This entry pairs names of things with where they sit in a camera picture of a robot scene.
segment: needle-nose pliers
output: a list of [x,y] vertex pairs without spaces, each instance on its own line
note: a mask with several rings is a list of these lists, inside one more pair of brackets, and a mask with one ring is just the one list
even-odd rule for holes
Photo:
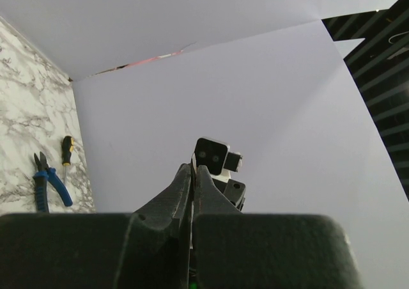
[[47,182],[57,190],[58,194],[61,196],[63,203],[66,207],[72,205],[72,200],[70,194],[68,193],[63,182],[58,178],[56,174],[56,169],[50,168],[47,164],[47,158],[40,152],[40,158],[37,154],[34,154],[34,160],[36,162],[38,172],[34,175],[35,181],[35,201],[37,206],[37,211],[39,212],[49,212],[49,204],[47,201]]

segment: black and yellow handle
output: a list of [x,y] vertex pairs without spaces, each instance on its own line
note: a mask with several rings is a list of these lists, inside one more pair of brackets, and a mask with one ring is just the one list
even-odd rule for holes
[[66,136],[63,140],[63,165],[69,166],[71,164],[71,153],[74,150],[74,138]]

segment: marble surface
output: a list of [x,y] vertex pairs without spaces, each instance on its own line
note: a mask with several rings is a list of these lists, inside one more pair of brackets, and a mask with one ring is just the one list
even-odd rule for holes
[[72,87],[67,76],[46,62],[0,22],[0,214],[35,212],[33,154],[43,152],[63,178],[61,141],[75,140],[65,207],[48,184],[50,212],[95,211]]

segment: screwdriver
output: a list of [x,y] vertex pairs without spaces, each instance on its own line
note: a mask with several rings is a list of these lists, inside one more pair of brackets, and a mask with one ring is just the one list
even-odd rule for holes
[[63,147],[64,185],[66,185],[66,174],[68,171],[68,167],[71,165],[71,153],[74,150],[74,138],[71,136],[64,137],[62,147]]

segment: white panel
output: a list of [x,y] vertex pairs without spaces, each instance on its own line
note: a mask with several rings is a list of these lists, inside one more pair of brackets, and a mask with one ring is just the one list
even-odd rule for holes
[[365,40],[364,38],[357,38],[355,40],[336,41],[334,43],[341,57],[345,58],[364,40]]
[[409,207],[320,21],[74,84],[96,207],[133,211],[209,136],[244,155],[246,212],[327,214],[366,288],[406,288]]
[[73,79],[396,0],[0,0],[0,14]]

